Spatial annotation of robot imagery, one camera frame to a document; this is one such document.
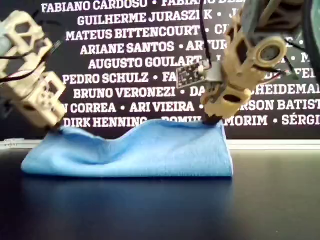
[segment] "blue cloth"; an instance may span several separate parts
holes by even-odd
[[[221,122],[149,120],[106,140],[63,127],[26,156],[29,174],[65,177],[231,177],[233,163]]]

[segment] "white strip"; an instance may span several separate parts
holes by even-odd
[[[33,149],[41,140],[7,139],[0,150]],[[320,150],[320,140],[227,140],[230,150]]]

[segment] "black backdrop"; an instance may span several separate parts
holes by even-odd
[[[159,119],[162,117],[180,117],[171,118],[171,120],[181,121],[183,117],[198,117],[202,115],[200,106],[200,97],[193,96],[195,92],[186,89],[184,94],[179,90],[170,91],[170,95],[166,97],[146,98],[146,97],[124,97],[120,96],[122,91],[131,93],[132,88],[158,88],[175,87],[174,81],[164,81],[163,72],[174,72],[177,67],[147,67],[146,58],[157,57],[174,57],[174,61],[178,61],[179,57],[183,56],[202,56],[205,57],[203,50],[192,50],[192,45],[196,41],[201,41],[199,31],[199,21],[193,20],[192,12],[199,9],[199,4],[188,4],[197,2],[196,0],[176,0],[165,1],[158,0],[157,2],[149,0],[147,7],[140,8],[121,8],[121,9],[105,9],[105,10],[92,10],[93,0],[90,5],[89,11],[70,11],[70,12],[55,12],[55,13],[41,13],[38,18],[42,20],[56,20],[64,24],[67,31],[75,31],[75,36],[78,31],[88,30],[109,30],[113,33],[111,39],[104,40],[69,40],[65,42],[57,53],[49,60],[47,69],[55,71],[61,79],[66,78],[68,75],[85,75],[85,74],[98,74],[100,76],[99,84],[70,84],[67,83],[67,90],[63,94],[61,100],[63,103],[68,104],[68,113],[66,118],[90,118],[89,123],[91,127],[84,127],[87,131],[102,136],[104,138],[117,138],[127,132],[131,127],[108,127],[107,121],[116,120],[116,118],[136,118],[145,117],[147,119]],[[146,0],[133,0],[128,2],[147,2]],[[168,5],[169,2],[184,3],[184,5]],[[242,0],[208,0],[204,9],[212,16],[212,19],[205,20],[205,26],[209,29],[208,39],[212,41],[212,56],[213,60],[219,60],[219,56],[223,55],[223,40],[224,36],[222,30],[224,26],[230,23],[231,16],[235,9],[242,6]],[[21,10],[33,13],[36,9],[42,9],[42,3],[46,3],[46,9],[50,10],[50,4],[54,2],[47,2],[41,0],[12,0],[4,1],[0,6],[0,19],[4,20],[12,11]],[[128,14],[128,13],[146,13],[146,17],[152,17],[155,12],[173,12],[176,14],[184,14],[183,11],[189,11],[190,20],[183,21],[161,21],[161,22],[141,22],[141,23],[121,23],[121,24],[102,24],[102,25],[78,25],[79,16],[96,16],[114,15],[114,14]],[[190,26],[187,28],[193,29],[189,36],[162,36],[162,37],[139,37],[134,34],[133,38],[116,38],[115,29],[133,29],[133,28],[155,28],[155,27],[168,27],[167,30],[172,29],[174,26]],[[61,35],[66,35],[61,29],[46,26],[45,31],[48,36],[55,41]],[[137,52],[129,53],[131,51],[131,44],[134,46],[137,43],[147,42],[165,42],[169,46],[173,45],[173,51],[151,51],[151,52]],[[296,41],[303,46],[301,39]],[[118,54],[91,54],[81,55],[82,47],[88,45],[102,45],[102,44],[124,44],[124,53]],[[225,122],[226,134],[229,139],[318,139],[319,138],[319,116],[318,114],[318,85],[313,77],[313,70],[308,64],[307,56],[301,52],[289,48],[289,59],[292,59],[292,64],[301,78],[299,81],[292,79],[278,79],[274,85],[260,86],[257,93],[252,97],[247,109],[243,109],[239,114]],[[141,58],[142,67],[136,68],[103,68],[103,69],[89,69],[91,61],[96,59],[115,59],[115,58]],[[140,83],[103,83],[103,74],[110,73],[148,73],[148,82]],[[81,91],[81,89],[109,89],[108,93],[113,92],[111,98],[91,98],[79,99],[74,92]],[[295,100],[300,100],[300,106],[297,105]],[[136,103],[150,103],[149,112],[130,112],[133,109],[132,104]],[[160,102],[191,102],[188,105],[189,110],[194,111],[176,111],[176,112],[161,112],[157,111],[154,105],[160,106]],[[107,103],[108,106],[113,103],[116,112],[96,112],[96,113],[78,113],[71,112],[80,109],[81,104],[88,103]],[[94,118],[105,118],[104,127],[94,127]],[[43,137],[41,130],[32,127],[18,112],[14,112],[8,119],[1,122],[0,139],[8,138],[26,138],[26,139],[39,139]]]

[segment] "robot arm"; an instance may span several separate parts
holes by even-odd
[[[303,4],[304,0],[247,0],[226,31],[221,63],[210,66],[202,61],[177,69],[178,89],[205,84],[200,100],[205,124],[234,116],[257,85],[265,84],[266,74],[276,71],[287,54],[284,37],[300,33]]]
[[[0,22],[1,101],[16,107],[38,128],[54,128],[66,114],[59,100],[66,87],[54,72],[45,71],[42,61],[53,47],[26,12],[14,11]]]

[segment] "table surface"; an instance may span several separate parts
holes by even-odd
[[[1,240],[319,240],[320,152],[233,151],[234,178],[22,174],[0,152]]]

